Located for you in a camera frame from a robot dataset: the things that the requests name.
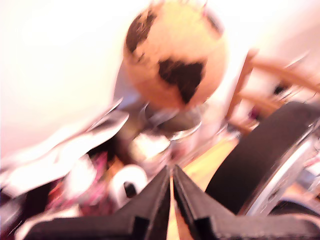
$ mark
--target paper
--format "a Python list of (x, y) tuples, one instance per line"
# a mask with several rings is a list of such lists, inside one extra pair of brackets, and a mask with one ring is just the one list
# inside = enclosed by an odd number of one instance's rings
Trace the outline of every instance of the paper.
[(45, 156), (0, 175), (2, 191), (14, 198), (39, 186), (64, 177), (75, 162), (89, 150), (112, 138), (129, 117), (126, 112), (114, 110), (108, 120), (95, 129), (83, 133), (63, 145), (59, 145)]
[(139, 161), (149, 160), (166, 150), (170, 141), (160, 134), (147, 130), (140, 133), (130, 145), (130, 151)]
[(105, 121), (105, 117), (114, 110), (121, 101), (122, 98), (112, 102), (106, 109), (98, 111), (95, 115), (87, 116), (77, 122), (63, 126), (45, 141), (37, 145), (21, 149), (9, 156), (3, 157), (1, 159), (1, 168), (14, 168), (35, 161), (69, 138), (86, 130), (92, 130)]
[(64, 178), (64, 197), (71, 200), (83, 194), (94, 182), (96, 175), (97, 170), (89, 155), (85, 154), (80, 157)]

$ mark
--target wooden chair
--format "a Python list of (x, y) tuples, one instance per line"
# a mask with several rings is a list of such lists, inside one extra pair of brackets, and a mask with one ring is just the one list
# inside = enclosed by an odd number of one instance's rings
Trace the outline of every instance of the wooden chair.
[(251, 132), (253, 125), (255, 125), (257, 122), (254, 120), (246, 120), (241, 122), (231, 119), (235, 107), (242, 100), (249, 101), (261, 109), (264, 118), (271, 115), (274, 111), (286, 103), (283, 100), (274, 100), (271, 97), (258, 97), (254, 92), (247, 92), (243, 90), (253, 69), (276, 75), (280, 77), (282, 79), (281, 82), (287, 86), (295, 85), (309, 89), (315, 93), (320, 93), (320, 86), (314, 83), (320, 83), (320, 79), (311, 81), (313, 78), (312, 75), (295, 67), (287, 67), (288, 63), (274, 59), (258, 57), (256, 56), (257, 53), (258, 51), (256, 50), (250, 50), (248, 52), (226, 114), (226, 119), (228, 122), (238, 128), (245, 135)]

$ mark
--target metal can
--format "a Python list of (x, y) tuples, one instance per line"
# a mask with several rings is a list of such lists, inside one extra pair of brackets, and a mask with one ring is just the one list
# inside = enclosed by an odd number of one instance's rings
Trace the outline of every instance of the metal can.
[[(157, 113), (148, 104), (144, 106), (141, 112), (142, 117), (147, 122)], [(175, 164), (197, 147), (199, 141), (198, 129), (202, 120), (197, 108), (177, 112), (174, 116), (168, 111), (168, 115), (172, 117), (168, 117), (164, 122), (154, 127), (171, 141), (171, 162)]]
[(171, 142), (142, 120), (143, 106), (144, 102), (136, 102), (124, 109), (129, 119), (115, 135), (114, 148), (121, 161), (142, 167), (150, 179), (171, 159)]

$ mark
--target yellow surface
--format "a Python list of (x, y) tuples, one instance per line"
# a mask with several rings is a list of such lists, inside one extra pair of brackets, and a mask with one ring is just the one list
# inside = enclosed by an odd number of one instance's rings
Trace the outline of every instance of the yellow surface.
[[(212, 176), (225, 160), (228, 154), (234, 149), (238, 141), (222, 140), (203, 155), (183, 168), (183, 171), (204, 191)], [(173, 184), (171, 187), (171, 206), (169, 214), (167, 240), (179, 240), (178, 225), (174, 206)]]

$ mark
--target wooden surface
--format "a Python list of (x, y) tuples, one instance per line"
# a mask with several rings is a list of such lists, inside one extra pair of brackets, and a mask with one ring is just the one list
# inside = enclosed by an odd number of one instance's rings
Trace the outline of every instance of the wooden surface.
[[(183, 168), (183, 171), (204, 191), (207, 188), (212, 176), (228, 156), (228, 154), (234, 149), (238, 141), (234, 140), (222, 140), (203, 155), (195, 159)], [(171, 179), (171, 206), (169, 214), (167, 240), (179, 240), (178, 225), (176, 220), (176, 212), (174, 206), (174, 192)]]
[(234, 126), (238, 128), (244, 135), (247, 135), (253, 129), (240, 122), (241, 120), (232, 120), (233, 112), (235, 107), (242, 101), (245, 100), (250, 102), (252, 105), (259, 109), (261, 117), (266, 118), (271, 115), (274, 111), (279, 109), (286, 102), (281, 99), (275, 100), (275, 95), (268, 97), (261, 97), (259, 94), (243, 92), (246, 88), (248, 78), (251, 72), (254, 70), (260, 70), (266, 74), (271, 74), (280, 78), (282, 85), (292, 86), (296, 85), (302, 88), (309, 89), (312, 92), (320, 93), (320, 78), (312, 72), (306, 72), (302, 69), (294, 67), (291, 63), (281, 62), (276, 59), (267, 59), (256, 57), (257, 51), (250, 50), (244, 61), (239, 79), (237, 81), (229, 109), (226, 114), (226, 119), (231, 122), (233, 121)]

